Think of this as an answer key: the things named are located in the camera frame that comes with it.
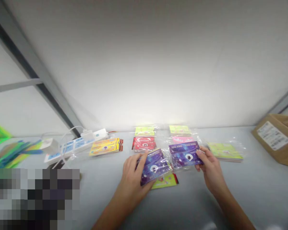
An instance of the charger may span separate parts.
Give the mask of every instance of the charger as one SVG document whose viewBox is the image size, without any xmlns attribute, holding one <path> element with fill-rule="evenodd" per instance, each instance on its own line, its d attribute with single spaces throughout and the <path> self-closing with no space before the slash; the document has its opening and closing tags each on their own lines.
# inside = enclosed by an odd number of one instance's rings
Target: charger
<svg viewBox="0 0 288 230">
<path fill-rule="evenodd" d="M 100 141 L 107 139 L 108 133 L 106 129 L 101 129 L 96 132 L 93 132 L 92 130 L 83 130 L 83 132 L 80 134 L 80 136 L 85 140 L 85 141 Z"/>
</svg>

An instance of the purple card pack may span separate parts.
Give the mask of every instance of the purple card pack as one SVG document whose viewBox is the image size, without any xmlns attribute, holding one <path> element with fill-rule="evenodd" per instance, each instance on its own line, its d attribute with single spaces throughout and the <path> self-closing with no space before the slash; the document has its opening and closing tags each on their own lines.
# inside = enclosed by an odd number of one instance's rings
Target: purple card pack
<svg viewBox="0 0 288 230">
<path fill-rule="evenodd" d="M 203 164 L 196 154 L 196 150 L 199 150 L 197 141 L 169 145 L 169 149 L 175 169 L 189 165 Z"/>
<path fill-rule="evenodd" d="M 162 150 L 156 149 L 154 151 L 151 151 L 145 161 L 141 178 L 141 186 L 167 174 L 170 171 L 172 171 L 172 168 L 168 159 L 164 157 Z"/>
</svg>

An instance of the white table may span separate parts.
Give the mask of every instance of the white table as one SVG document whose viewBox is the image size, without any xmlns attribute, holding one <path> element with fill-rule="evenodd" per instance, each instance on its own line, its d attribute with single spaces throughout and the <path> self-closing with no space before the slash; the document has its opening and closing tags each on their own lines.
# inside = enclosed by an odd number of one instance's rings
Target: white table
<svg viewBox="0 0 288 230">
<path fill-rule="evenodd" d="M 198 129 L 198 133 L 210 142 L 235 138 L 246 147 L 243 163 L 221 162 L 228 187 L 257 229 L 288 229 L 288 166 L 277 163 L 264 150 L 250 133 L 253 128 Z M 157 135 L 167 136 L 167 132 Z M 121 179 L 125 159 L 133 154 L 133 134 L 116 133 L 115 137 L 124 139 L 123 152 L 88 157 L 87 150 L 68 160 L 83 175 L 80 212 L 73 229 L 93 226 Z M 157 147 L 164 145 L 159 141 Z M 121 229 L 227 229 L 202 173 L 180 172 L 177 177 L 179 185 L 150 191 Z"/>
</svg>

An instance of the hand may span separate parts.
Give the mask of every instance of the hand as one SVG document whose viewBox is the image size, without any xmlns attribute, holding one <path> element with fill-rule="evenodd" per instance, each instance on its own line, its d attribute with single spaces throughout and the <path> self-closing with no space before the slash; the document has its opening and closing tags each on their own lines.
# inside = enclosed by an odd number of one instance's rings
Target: hand
<svg viewBox="0 0 288 230">
<path fill-rule="evenodd" d="M 228 193 L 229 189 L 224 180 L 219 160 L 206 147 L 200 146 L 200 150 L 197 150 L 196 154 L 204 162 L 204 165 L 199 167 L 204 172 L 207 188 L 214 196 Z"/>
<path fill-rule="evenodd" d="M 147 195 L 155 181 L 141 187 L 141 177 L 148 151 L 145 154 L 136 154 L 129 157 L 123 167 L 123 175 L 110 203 L 93 226 L 93 230 L 117 229 L 125 218 Z"/>
<path fill-rule="evenodd" d="M 135 207 L 141 202 L 141 200 L 147 195 L 155 181 L 151 181 L 145 186 L 141 187 L 141 177 L 144 168 L 144 164 L 148 155 L 148 151 L 145 154 L 136 154 L 129 157 L 123 167 L 123 175 L 121 182 L 119 183 L 116 192 L 111 200 L 120 204 L 121 209 L 126 211 L 126 214 L 130 214 Z M 139 165 L 135 170 L 137 160 L 140 158 Z"/>
</svg>

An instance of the metal frame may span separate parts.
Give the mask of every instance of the metal frame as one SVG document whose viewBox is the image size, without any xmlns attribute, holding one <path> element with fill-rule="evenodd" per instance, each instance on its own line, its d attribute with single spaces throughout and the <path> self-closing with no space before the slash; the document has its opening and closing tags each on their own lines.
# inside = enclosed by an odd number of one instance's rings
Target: metal frame
<svg viewBox="0 0 288 230">
<path fill-rule="evenodd" d="M 27 87 L 27 86 L 39 85 L 42 83 L 43 82 L 39 79 L 30 79 L 27 81 L 22 81 L 22 82 L 7 84 L 7 85 L 0 85 L 0 92 L 18 89 L 18 88 Z"/>
<path fill-rule="evenodd" d="M 288 108 L 288 93 L 268 113 L 282 113 Z"/>
<path fill-rule="evenodd" d="M 42 84 L 33 84 L 49 105 L 56 111 L 62 121 L 70 128 L 82 126 L 81 121 L 65 99 L 50 73 L 35 54 L 13 16 L 0 0 L 0 42 L 12 55 L 16 63 L 29 79 L 39 79 Z M 74 135 L 80 137 L 81 129 L 73 129 Z"/>
</svg>

